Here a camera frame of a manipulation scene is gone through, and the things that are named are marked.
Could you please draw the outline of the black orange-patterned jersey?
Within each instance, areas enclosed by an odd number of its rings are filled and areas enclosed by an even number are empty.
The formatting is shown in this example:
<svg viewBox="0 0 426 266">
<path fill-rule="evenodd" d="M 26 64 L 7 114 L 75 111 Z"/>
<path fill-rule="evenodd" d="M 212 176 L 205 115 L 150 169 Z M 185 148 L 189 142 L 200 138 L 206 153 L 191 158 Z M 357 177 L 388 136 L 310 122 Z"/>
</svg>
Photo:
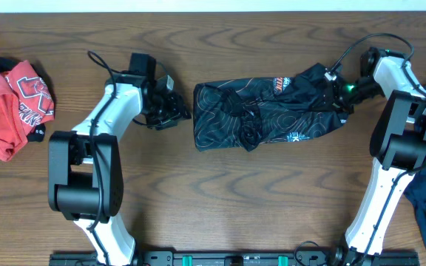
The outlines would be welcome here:
<svg viewBox="0 0 426 266">
<path fill-rule="evenodd" d="M 341 128 L 350 115 L 333 102 L 322 64 L 294 77 L 199 83 L 193 111 L 199 151 L 312 140 Z"/>
</svg>

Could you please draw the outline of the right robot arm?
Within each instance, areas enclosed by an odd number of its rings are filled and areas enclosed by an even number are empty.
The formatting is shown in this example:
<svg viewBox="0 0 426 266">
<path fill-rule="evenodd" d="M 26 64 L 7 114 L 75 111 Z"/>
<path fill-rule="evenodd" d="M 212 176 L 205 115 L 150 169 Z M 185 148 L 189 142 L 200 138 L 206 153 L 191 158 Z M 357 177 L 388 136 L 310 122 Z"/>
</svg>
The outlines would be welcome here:
<svg viewBox="0 0 426 266">
<path fill-rule="evenodd" d="M 371 135 L 371 178 L 358 213 L 345 232 L 341 260 L 360 263 L 382 252 L 383 238 L 400 197 L 426 168 L 426 89 L 402 52 L 371 47 L 360 58 L 360 77 L 346 83 L 325 73 L 334 105 L 351 112 L 375 95 L 386 99 Z"/>
</svg>

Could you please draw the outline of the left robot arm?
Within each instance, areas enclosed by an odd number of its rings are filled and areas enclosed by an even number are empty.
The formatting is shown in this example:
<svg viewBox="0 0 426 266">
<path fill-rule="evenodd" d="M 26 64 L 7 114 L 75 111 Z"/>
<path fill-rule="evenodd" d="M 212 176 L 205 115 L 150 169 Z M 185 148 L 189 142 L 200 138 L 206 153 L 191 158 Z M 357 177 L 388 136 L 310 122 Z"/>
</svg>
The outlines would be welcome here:
<svg viewBox="0 0 426 266">
<path fill-rule="evenodd" d="M 170 75 L 149 79 L 128 72 L 105 83 L 104 95 L 78 125 L 49 141 L 48 202 L 74 222 L 95 248 L 91 257 L 53 257 L 52 265 L 139 265 L 135 238 L 120 213 L 124 196 L 119 143 L 138 115 L 162 130 L 189 119 Z"/>
</svg>

